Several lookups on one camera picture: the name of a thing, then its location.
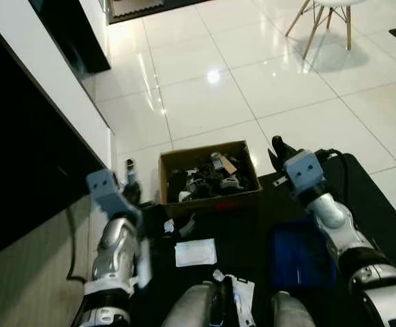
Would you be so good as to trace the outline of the large black floor mat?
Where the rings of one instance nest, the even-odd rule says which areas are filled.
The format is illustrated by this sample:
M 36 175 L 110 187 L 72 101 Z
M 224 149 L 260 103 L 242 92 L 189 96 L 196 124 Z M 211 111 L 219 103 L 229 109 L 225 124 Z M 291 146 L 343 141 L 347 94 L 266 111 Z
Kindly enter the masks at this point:
M 353 155 L 334 157 L 322 165 L 332 193 L 345 194 L 354 222 L 376 248 L 396 267 L 396 209 Z M 161 327 L 174 303 L 191 286 L 208 281 L 214 270 L 255 283 L 253 314 L 257 327 L 271 327 L 271 295 L 279 290 L 269 284 L 267 236 L 281 222 L 307 220 L 303 207 L 287 187 L 273 186 L 276 172 L 260 177 L 263 191 L 257 205 L 200 214 L 189 240 L 213 238 L 217 264 L 174 264 L 174 238 L 163 237 L 166 210 L 148 206 L 142 212 L 148 227 L 152 252 L 152 280 L 134 296 L 132 327 Z M 309 311 L 317 327 L 382 327 L 366 314 L 366 303 L 341 272 L 332 287 L 289 290 Z

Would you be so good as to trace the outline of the small white paper scrap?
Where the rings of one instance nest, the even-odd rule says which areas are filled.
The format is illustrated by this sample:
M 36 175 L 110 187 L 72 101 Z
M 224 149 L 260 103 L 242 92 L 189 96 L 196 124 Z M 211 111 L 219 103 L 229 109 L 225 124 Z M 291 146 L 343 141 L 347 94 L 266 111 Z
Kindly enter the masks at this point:
M 178 228 L 176 227 L 176 222 L 172 219 L 167 220 L 163 224 L 163 237 L 166 238 L 178 238 L 179 237 L 179 231 Z

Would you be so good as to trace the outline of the brown paper tag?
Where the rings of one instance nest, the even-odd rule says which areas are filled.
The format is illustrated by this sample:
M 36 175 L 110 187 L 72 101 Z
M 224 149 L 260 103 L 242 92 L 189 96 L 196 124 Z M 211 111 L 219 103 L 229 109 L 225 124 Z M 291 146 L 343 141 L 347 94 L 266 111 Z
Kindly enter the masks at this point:
M 228 174 L 234 174 L 237 171 L 237 168 L 226 157 L 217 159 L 217 168 L 225 170 Z

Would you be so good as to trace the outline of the black hardware pile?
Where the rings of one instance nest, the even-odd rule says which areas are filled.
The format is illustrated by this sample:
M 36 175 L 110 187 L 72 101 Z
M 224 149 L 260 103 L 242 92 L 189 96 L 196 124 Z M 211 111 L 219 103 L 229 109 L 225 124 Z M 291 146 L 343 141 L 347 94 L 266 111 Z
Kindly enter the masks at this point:
M 226 157 L 237 168 L 234 174 L 217 168 L 217 159 Z M 168 174 L 166 199 L 169 203 L 189 202 L 231 196 L 257 190 L 241 158 L 229 153 L 211 153 L 200 164 L 188 169 L 174 169 Z

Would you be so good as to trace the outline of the brown cardboard box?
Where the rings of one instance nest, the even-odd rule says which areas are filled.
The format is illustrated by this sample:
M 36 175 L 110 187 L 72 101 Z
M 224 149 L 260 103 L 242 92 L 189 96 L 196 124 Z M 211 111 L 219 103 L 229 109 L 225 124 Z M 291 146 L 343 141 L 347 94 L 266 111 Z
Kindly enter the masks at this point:
M 219 198 L 169 203 L 166 199 L 168 174 L 174 169 L 188 169 L 198 165 L 202 159 L 206 159 L 208 155 L 215 152 L 229 153 L 230 155 L 241 158 L 250 176 L 257 181 L 257 190 Z M 158 180 L 160 204 L 166 209 L 166 214 L 170 217 L 250 208 L 251 206 L 257 205 L 257 201 L 263 191 L 259 176 L 255 171 L 249 147 L 244 140 L 229 141 L 221 144 L 208 144 L 208 146 L 195 147 L 194 149 L 180 149 L 162 153 L 158 159 Z

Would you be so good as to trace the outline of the white flat packet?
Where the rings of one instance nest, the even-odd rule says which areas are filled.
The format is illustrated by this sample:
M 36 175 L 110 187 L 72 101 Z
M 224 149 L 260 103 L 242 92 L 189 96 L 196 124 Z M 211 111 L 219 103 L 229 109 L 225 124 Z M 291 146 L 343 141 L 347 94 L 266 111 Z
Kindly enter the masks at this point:
M 174 246 L 175 265 L 177 268 L 198 265 L 217 264 L 215 240 L 190 240 Z

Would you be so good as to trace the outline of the long black low cabinet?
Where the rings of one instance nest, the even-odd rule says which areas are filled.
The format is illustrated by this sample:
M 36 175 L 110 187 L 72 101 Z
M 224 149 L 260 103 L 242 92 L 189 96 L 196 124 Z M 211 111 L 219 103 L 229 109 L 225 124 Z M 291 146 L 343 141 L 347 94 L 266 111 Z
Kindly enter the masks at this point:
M 102 168 L 0 32 L 0 255 L 88 194 Z

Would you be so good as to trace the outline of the silver left robot leg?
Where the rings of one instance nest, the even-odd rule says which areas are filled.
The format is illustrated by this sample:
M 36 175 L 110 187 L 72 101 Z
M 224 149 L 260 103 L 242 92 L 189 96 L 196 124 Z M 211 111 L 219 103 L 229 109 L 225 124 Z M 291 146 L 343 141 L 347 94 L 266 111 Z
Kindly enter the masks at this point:
M 233 289 L 222 281 L 202 281 L 189 287 L 173 305 L 161 327 L 238 326 Z

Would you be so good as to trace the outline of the silver robot leg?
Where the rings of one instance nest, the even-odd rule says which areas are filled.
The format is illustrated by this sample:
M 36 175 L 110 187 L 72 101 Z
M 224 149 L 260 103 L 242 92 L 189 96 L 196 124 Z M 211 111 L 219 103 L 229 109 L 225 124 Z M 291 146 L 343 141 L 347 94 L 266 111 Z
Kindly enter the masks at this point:
M 222 281 L 202 281 L 189 287 L 173 305 L 161 327 L 238 326 L 233 289 Z
M 273 327 L 316 327 L 303 303 L 288 292 L 276 292 L 270 299 Z

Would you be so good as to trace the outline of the white crumpled plastic wrapper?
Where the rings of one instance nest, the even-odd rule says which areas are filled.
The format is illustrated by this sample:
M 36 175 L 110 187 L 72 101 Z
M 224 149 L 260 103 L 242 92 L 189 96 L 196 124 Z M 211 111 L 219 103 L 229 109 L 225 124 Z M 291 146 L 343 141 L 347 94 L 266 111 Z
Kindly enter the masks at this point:
M 253 318 L 254 282 L 213 272 L 213 278 L 219 287 L 219 296 L 214 302 L 216 308 L 211 318 L 214 327 L 256 327 Z

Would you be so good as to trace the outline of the white chair with wooden legs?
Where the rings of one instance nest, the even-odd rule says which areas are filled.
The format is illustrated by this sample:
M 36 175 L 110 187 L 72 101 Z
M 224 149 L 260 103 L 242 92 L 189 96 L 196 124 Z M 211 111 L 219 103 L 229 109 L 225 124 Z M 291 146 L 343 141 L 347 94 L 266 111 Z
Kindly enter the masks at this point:
M 326 25 L 326 30 L 331 28 L 332 16 L 336 15 L 344 22 L 346 27 L 346 50 L 352 49 L 352 6 L 360 4 L 366 0 L 304 0 L 303 5 L 297 10 L 297 14 L 285 32 L 288 37 L 294 26 L 308 12 L 311 13 L 313 24 L 307 43 L 303 46 L 303 60 L 307 59 L 309 48 L 315 39 L 316 31 L 321 24 Z

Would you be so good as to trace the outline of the silver right robot leg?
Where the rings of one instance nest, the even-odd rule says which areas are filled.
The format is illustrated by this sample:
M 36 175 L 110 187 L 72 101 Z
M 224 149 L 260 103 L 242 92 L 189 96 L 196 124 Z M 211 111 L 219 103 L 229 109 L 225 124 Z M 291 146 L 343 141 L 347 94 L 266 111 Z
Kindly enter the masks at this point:
M 288 292 L 276 292 L 270 299 L 273 327 L 316 327 L 303 303 Z

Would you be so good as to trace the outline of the grey ribbed doormat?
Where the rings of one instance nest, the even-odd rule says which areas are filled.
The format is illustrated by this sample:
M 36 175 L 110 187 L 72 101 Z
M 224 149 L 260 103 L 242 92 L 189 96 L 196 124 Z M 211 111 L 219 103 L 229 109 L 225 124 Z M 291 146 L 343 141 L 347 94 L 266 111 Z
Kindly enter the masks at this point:
M 164 0 L 111 0 L 110 8 L 113 18 L 122 18 L 136 12 L 143 12 L 151 8 L 164 5 Z

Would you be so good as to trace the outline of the black wall cabinet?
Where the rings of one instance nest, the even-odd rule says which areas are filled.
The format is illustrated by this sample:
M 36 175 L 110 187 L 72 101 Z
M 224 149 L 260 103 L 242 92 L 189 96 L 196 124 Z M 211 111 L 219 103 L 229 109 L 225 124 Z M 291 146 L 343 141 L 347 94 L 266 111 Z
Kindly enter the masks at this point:
M 111 69 L 79 0 L 29 0 L 78 77 Z

